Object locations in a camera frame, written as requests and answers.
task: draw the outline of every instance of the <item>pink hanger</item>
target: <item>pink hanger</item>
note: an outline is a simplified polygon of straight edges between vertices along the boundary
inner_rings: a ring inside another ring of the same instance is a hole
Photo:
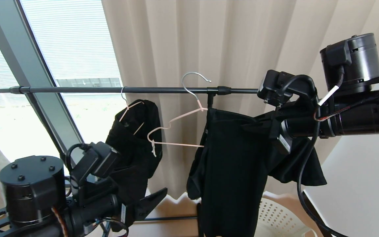
[[[132,108],[132,107],[134,107],[134,106],[136,106],[136,105],[138,105],[138,104],[140,104],[140,103],[144,105],[144,102],[143,102],[143,101],[140,101],[140,102],[137,102],[137,103],[135,103],[135,104],[133,104],[133,105],[131,105],[131,106],[128,106],[128,101],[127,101],[127,99],[124,98],[124,94],[122,93],[122,91],[124,90],[124,88],[125,88],[125,87],[122,87],[122,89],[121,89],[121,97],[122,97],[122,99],[125,100],[125,103],[126,103],[126,105],[127,105],[127,109],[126,109],[125,112],[122,114],[121,118],[119,119],[120,122],[121,122],[122,119],[124,118],[125,114],[130,110],[130,108]],[[138,130],[140,130],[140,128],[143,126],[143,124],[144,124],[144,122],[143,122],[143,123],[138,127],[138,129],[134,132],[134,135],[138,132]]]
[[[185,74],[183,75],[182,80],[181,80],[181,82],[182,82],[182,86],[184,87],[184,89],[185,89],[188,93],[192,94],[192,95],[197,99],[197,103],[198,103],[199,108],[196,109],[196,110],[190,111],[190,112],[188,112],[188,113],[186,113],[186,114],[180,115],[180,116],[178,116],[178,117],[176,117],[176,118],[170,120],[170,121],[169,121],[169,127],[157,127],[157,128],[153,129],[152,131],[150,131],[150,132],[147,134],[147,140],[149,140],[149,141],[152,143],[152,148],[153,148],[152,153],[155,155],[155,157],[156,157],[155,144],[182,145],[182,146],[192,146],[192,147],[204,147],[203,145],[163,143],[163,142],[155,142],[154,140],[150,140],[150,134],[152,134],[153,132],[155,132],[155,131],[157,131],[157,130],[159,130],[159,129],[170,129],[171,123],[172,123],[173,121],[178,120],[178,119],[180,119],[180,118],[183,118],[183,117],[185,117],[185,116],[187,116],[187,115],[190,115],[190,114],[196,113],[196,112],[198,112],[198,111],[206,111],[206,110],[208,110],[207,108],[203,108],[203,106],[201,105],[200,100],[198,99],[198,96],[197,96],[196,94],[190,92],[190,91],[185,87],[185,85],[184,85],[184,78],[185,78],[187,75],[189,75],[189,74],[196,74],[196,75],[199,75],[199,76],[202,77],[205,81],[207,81],[207,82],[212,82],[212,81],[206,79],[203,75],[199,74],[198,72],[187,72],[187,73],[185,73]]]

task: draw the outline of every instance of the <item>glass pane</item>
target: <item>glass pane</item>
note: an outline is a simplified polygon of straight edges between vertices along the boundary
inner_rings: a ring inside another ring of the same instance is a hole
[[[16,85],[17,81],[0,51],[0,88]],[[31,155],[59,157],[24,95],[0,94],[0,150],[11,162]]]
[[[122,86],[100,0],[21,0],[21,5],[58,86]],[[105,141],[115,114],[126,106],[118,93],[63,98],[86,143]]]

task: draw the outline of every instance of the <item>metal hook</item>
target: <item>metal hook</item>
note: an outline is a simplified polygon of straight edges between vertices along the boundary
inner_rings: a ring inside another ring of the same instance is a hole
[[[124,90],[124,88],[125,87],[122,87],[122,89],[121,89],[121,97],[122,97],[122,99],[125,100],[125,103],[127,104],[127,107],[128,107],[128,101],[127,101],[127,99],[124,98],[124,94],[122,93],[122,91]]]
[[[199,99],[198,99],[198,96],[197,96],[196,94],[190,92],[190,91],[185,87],[185,85],[184,85],[184,78],[185,78],[187,75],[189,75],[189,74],[197,74],[197,75],[199,75],[200,77],[202,77],[206,82],[212,82],[212,81],[208,80],[207,78],[205,78],[203,75],[199,74],[198,72],[187,72],[187,73],[185,73],[185,74],[182,76],[181,83],[182,83],[182,86],[184,87],[184,89],[185,89],[188,93],[190,93],[190,94],[192,94],[193,96],[195,96],[195,98],[196,98],[197,100],[199,100]]]

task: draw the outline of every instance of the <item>black cloth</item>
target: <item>black cloth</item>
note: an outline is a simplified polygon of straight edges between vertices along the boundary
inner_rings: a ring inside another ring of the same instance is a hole
[[[295,156],[310,140],[294,139],[291,154],[282,155],[267,133],[251,129],[256,118],[216,109],[208,113],[200,142],[204,147],[196,152],[187,182],[188,197],[202,198],[201,226],[207,237],[254,236],[267,176],[283,183],[296,181],[304,157]],[[326,184],[315,150],[302,184]]]
[[[155,157],[152,153],[152,144],[147,140],[147,134],[161,125],[158,107],[149,100],[141,99],[132,102],[129,106],[137,102],[143,103],[130,108],[121,121],[119,120],[126,109],[115,115],[115,121],[106,139],[106,144],[120,153],[115,171],[124,172],[117,174],[116,181],[133,200],[144,198],[147,179],[153,176],[163,155],[162,145],[155,144]],[[143,126],[134,135],[142,123]],[[161,142],[161,131],[155,131],[150,138]]]

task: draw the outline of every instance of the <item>white plastic basket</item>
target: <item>white plastic basket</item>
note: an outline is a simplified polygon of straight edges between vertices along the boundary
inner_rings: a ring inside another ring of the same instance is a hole
[[[305,233],[313,231],[282,205],[262,198],[259,207],[255,237],[304,237]]]

